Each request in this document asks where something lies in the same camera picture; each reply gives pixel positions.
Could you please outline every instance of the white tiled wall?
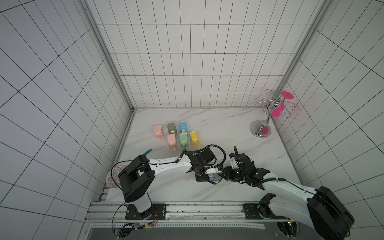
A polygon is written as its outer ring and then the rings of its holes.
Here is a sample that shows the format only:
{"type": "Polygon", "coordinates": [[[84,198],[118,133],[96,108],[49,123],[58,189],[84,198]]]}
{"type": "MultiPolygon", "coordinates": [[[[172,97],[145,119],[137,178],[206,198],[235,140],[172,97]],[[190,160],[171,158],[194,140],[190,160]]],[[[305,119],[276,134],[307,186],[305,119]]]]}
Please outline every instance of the white tiled wall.
{"type": "Polygon", "coordinates": [[[87,0],[137,107],[255,106],[322,0],[87,0]]]}
{"type": "Polygon", "coordinates": [[[354,216],[352,240],[384,234],[383,5],[334,1],[285,87],[300,109],[275,121],[303,184],[354,216]]]}
{"type": "Polygon", "coordinates": [[[77,239],[130,111],[80,3],[25,2],[0,2],[0,236],[77,239]]]}

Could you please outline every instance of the blue handled tool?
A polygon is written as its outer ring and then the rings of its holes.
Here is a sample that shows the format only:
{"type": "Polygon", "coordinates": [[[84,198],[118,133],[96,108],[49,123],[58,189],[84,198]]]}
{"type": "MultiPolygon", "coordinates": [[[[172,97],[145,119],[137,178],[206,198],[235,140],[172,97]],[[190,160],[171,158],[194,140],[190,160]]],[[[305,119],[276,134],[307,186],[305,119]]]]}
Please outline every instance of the blue handled tool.
{"type": "Polygon", "coordinates": [[[146,151],[145,153],[143,153],[144,155],[147,155],[150,151],[152,151],[152,149],[149,149],[148,151],[146,151]]]}

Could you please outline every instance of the chrome stand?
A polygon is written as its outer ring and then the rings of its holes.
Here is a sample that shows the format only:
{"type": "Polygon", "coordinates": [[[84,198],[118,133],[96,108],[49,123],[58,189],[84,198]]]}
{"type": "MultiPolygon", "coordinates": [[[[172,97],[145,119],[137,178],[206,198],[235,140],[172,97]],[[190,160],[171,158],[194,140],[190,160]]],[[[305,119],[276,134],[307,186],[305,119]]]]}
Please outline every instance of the chrome stand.
{"type": "MultiPolygon", "coordinates": [[[[264,92],[273,97],[274,93],[272,92],[272,90],[265,89],[264,92]]],[[[273,100],[264,101],[264,99],[260,98],[260,97],[255,99],[255,101],[257,103],[265,103],[265,105],[262,107],[262,110],[263,110],[263,112],[268,114],[268,117],[265,120],[261,120],[261,121],[256,120],[256,121],[251,123],[251,125],[249,126],[249,129],[253,135],[255,135],[258,138],[267,138],[269,135],[271,135],[272,130],[268,124],[269,124],[269,119],[271,118],[271,113],[275,109],[277,109],[277,111],[280,111],[280,114],[283,118],[290,118],[291,117],[291,113],[288,110],[286,110],[286,111],[289,114],[286,114],[286,112],[284,111],[284,109],[287,109],[284,106],[284,104],[290,103],[288,101],[285,101],[286,99],[287,98],[285,98],[285,96],[283,94],[280,94],[280,96],[278,98],[273,99],[273,100]]],[[[291,109],[294,111],[297,111],[299,109],[299,107],[294,103],[292,103],[292,104],[293,104],[293,106],[291,106],[291,109]]]]}

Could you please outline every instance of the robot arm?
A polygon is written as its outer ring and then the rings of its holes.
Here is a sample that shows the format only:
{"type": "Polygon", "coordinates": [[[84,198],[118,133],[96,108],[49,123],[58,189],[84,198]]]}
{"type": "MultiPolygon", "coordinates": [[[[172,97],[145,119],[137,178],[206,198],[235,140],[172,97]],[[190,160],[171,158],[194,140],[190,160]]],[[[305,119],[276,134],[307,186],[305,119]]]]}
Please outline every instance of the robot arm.
{"type": "Polygon", "coordinates": [[[348,236],[354,218],[328,188],[314,189],[291,183],[266,169],[256,168],[247,155],[237,152],[236,147],[235,153],[230,154],[231,166],[222,168],[225,157],[214,166],[209,164],[212,160],[216,161],[209,146],[198,151],[183,150],[179,157],[167,159],[138,156],[119,174],[125,202],[132,202],[138,214],[145,219],[152,212],[152,202],[146,194],[149,186],[158,186],[191,171],[215,184],[205,173],[207,169],[215,169],[216,172],[220,169],[218,175],[225,180],[266,191],[257,206],[262,218],[284,216],[293,219],[314,228],[325,240],[342,240],[348,236]],[[157,175],[162,177],[154,181],[157,175]]]}

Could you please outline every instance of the green soap dispenser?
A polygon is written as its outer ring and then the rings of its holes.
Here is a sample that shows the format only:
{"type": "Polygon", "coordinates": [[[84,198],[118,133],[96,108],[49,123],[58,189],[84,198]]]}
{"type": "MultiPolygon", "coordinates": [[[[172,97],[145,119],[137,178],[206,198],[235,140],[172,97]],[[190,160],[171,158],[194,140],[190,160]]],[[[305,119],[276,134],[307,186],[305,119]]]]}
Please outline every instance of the green soap dispenser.
{"type": "Polygon", "coordinates": [[[177,134],[176,125],[174,122],[169,122],[168,125],[168,134],[177,134]]]}
{"type": "Polygon", "coordinates": [[[180,133],[180,146],[187,147],[188,146],[188,133],[183,132],[180,133]]]}

